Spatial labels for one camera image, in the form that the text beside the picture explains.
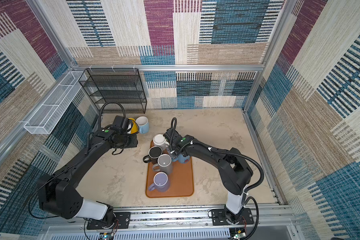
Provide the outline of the yellow mug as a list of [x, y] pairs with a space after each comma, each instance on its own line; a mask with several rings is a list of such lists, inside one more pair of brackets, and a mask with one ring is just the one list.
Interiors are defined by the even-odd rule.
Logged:
[[128, 134], [137, 134], [139, 132], [138, 125], [135, 122], [135, 119], [129, 118]]

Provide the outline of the teal blue mug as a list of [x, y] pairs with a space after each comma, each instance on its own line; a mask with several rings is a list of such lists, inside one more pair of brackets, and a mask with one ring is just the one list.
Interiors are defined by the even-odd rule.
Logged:
[[179, 162], [180, 164], [186, 164], [190, 161], [190, 156], [184, 156], [183, 154], [172, 153], [172, 162]]

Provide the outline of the white mug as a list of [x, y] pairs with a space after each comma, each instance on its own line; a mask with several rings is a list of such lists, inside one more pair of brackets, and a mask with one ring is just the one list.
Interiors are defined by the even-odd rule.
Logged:
[[153, 143], [154, 146], [160, 147], [163, 151], [170, 145], [166, 138], [161, 134], [154, 136]]

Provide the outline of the black mug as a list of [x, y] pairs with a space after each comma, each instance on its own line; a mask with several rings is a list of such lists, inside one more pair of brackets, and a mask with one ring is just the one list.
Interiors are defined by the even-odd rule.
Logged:
[[158, 158], [163, 154], [163, 150], [159, 146], [153, 146], [150, 148], [148, 155], [143, 157], [144, 163], [152, 163], [153, 165], [158, 162]]

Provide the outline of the light blue mug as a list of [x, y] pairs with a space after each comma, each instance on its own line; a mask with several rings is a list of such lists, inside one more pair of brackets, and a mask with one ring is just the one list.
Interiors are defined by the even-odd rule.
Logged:
[[140, 134], [147, 134], [150, 129], [149, 120], [145, 116], [138, 117], [136, 119], [136, 124], [139, 127], [139, 133]]

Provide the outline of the brown plastic tray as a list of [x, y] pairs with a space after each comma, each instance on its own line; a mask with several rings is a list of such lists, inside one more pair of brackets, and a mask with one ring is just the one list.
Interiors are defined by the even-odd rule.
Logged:
[[[163, 151], [163, 154], [168, 154], [167, 149]], [[166, 192], [159, 192], [157, 190], [149, 191], [148, 187], [153, 183], [155, 174], [152, 163], [148, 163], [148, 175], [146, 181], [146, 195], [149, 198], [171, 198], [171, 197], [189, 197], [194, 193], [194, 180], [193, 180], [193, 167], [192, 158], [186, 164], [180, 164], [179, 162], [172, 162], [173, 172], [168, 175], [170, 180], [170, 188]]]

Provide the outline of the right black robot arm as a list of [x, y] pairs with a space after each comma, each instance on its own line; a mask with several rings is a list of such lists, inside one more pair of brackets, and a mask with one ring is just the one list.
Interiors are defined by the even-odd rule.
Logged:
[[224, 187], [228, 190], [225, 216], [229, 224], [242, 220], [242, 212], [248, 202], [248, 192], [258, 187], [264, 180], [262, 166], [252, 158], [242, 155], [236, 148], [218, 149], [204, 144], [193, 136], [181, 136], [177, 130], [177, 118], [171, 121], [164, 137], [169, 141], [169, 150], [176, 157], [196, 157], [212, 166], [220, 174]]

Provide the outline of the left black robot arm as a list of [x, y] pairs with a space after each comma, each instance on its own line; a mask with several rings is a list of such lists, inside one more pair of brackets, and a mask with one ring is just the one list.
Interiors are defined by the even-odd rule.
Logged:
[[132, 132], [135, 124], [122, 115], [116, 116], [113, 123], [98, 126], [95, 132], [87, 135], [87, 145], [67, 164], [52, 175], [43, 175], [37, 181], [37, 190], [28, 198], [29, 212], [31, 203], [38, 200], [39, 208], [51, 214], [52, 218], [66, 220], [83, 218], [92, 221], [100, 228], [114, 228], [118, 223], [111, 205], [84, 199], [76, 190], [82, 178], [91, 167], [110, 149], [113, 155], [121, 154], [124, 149], [138, 145], [137, 134]]

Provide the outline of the grey mug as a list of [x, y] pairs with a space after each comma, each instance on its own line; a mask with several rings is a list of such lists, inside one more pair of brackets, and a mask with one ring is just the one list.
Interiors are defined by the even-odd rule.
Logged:
[[173, 172], [173, 164], [172, 164], [172, 158], [168, 154], [161, 155], [157, 163], [153, 165], [152, 167], [154, 172], [164, 172], [167, 175], [170, 175]]

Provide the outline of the purple mug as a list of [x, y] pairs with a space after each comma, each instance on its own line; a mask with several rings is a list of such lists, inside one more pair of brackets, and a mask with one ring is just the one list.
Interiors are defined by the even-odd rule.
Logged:
[[153, 183], [148, 187], [149, 191], [157, 190], [159, 192], [166, 192], [170, 188], [170, 180], [166, 173], [159, 172], [155, 174]]

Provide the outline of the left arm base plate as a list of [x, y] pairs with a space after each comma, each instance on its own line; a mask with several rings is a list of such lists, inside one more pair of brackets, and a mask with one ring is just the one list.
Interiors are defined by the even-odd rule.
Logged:
[[130, 212], [107, 213], [101, 220], [89, 219], [86, 230], [127, 229], [130, 224]]

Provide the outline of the aluminium mounting rail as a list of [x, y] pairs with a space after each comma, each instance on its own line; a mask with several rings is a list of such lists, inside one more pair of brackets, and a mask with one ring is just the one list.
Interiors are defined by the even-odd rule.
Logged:
[[[288, 205], [260, 204], [256, 212], [248, 204], [254, 220], [259, 219], [253, 240], [302, 240], [303, 231]], [[116, 208], [130, 212], [127, 229], [86, 230], [83, 219], [49, 219], [39, 240], [228, 240], [241, 231], [249, 234], [254, 225], [214, 226], [208, 213], [221, 205]]]

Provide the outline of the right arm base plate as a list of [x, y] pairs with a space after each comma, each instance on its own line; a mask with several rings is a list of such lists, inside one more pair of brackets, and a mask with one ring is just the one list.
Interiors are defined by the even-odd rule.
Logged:
[[233, 214], [228, 209], [212, 209], [208, 213], [214, 226], [223, 225], [253, 225], [255, 223], [251, 209], [242, 208], [239, 213]]

